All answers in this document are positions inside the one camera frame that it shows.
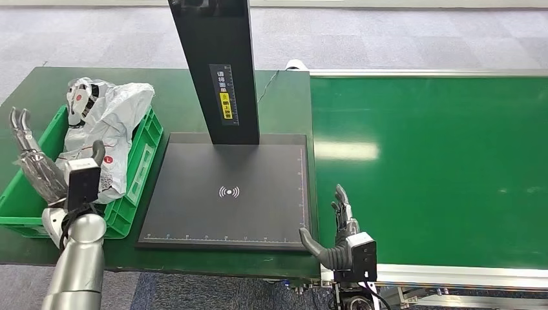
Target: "label sticker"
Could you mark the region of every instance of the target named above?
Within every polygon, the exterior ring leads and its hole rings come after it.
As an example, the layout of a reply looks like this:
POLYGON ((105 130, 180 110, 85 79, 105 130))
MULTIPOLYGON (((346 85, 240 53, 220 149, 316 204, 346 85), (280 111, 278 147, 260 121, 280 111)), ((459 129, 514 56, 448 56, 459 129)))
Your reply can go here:
POLYGON ((232 68, 230 65, 209 65, 209 69, 213 80, 213 88, 218 98, 221 123, 227 126, 239 126, 232 68))

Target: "gray carpet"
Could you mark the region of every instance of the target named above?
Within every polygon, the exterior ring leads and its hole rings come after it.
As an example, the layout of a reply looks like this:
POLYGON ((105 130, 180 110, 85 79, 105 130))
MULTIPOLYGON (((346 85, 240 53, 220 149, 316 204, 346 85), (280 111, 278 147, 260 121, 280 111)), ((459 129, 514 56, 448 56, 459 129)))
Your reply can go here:
MULTIPOLYGON (((255 66, 548 68, 546 11, 253 8, 255 66)), ((185 68, 168 8, 1 8, 0 103, 36 66, 185 68)), ((34 310, 46 267, 0 266, 0 309, 34 310)), ((105 273, 102 309, 326 309, 260 280, 105 273)))

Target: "yellow label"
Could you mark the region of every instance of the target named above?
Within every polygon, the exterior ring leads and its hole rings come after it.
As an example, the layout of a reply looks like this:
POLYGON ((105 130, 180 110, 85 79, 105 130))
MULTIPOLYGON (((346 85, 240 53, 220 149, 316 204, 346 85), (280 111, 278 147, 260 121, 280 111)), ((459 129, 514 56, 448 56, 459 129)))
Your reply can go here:
POLYGON ((230 106, 230 99, 227 92, 220 92, 221 107, 223 110, 224 119, 232 119, 232 107, 230 106))
POLYGON ((228 101, 230 102, 230 99, 228 99, 228 93, 227 92, 220 92, 219 96, 221 97, 221 101, 228 101))

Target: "wireless charging symbol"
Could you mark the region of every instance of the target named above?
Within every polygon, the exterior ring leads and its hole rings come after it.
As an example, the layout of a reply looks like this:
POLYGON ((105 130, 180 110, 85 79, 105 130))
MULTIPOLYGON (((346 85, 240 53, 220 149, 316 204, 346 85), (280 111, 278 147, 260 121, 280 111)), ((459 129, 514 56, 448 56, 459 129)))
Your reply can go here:
POLYGON ((221 188, 219 189, 219 197, 223 198, 226 195, 238 198, 238 196, 240 196, 240 187, 236 186, 233 189, 227 189, 226 187, 221 186, 221 188))

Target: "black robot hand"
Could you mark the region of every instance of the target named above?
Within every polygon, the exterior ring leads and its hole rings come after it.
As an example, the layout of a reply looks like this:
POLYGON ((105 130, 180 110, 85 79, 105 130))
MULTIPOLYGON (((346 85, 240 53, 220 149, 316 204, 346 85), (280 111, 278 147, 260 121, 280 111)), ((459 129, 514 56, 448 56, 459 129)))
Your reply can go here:
POLYGON ((335 209, 335 220, 337 222, 337 233, 335 235, 335 247, 330 249, 324 248, 316 240, 312 238, 310 232, 306 228, 300 228, 300 241, 304 247, 316 257, 325 268, 330 270, 347 270, 352 268, 352 257, 348 249, 346 237, 357 233, 352 231, 347 223, 346 206, 348 205, 348 197, 343 187, 336 186, 335 198, 337 202, 331 202, 331 206, 335 209))

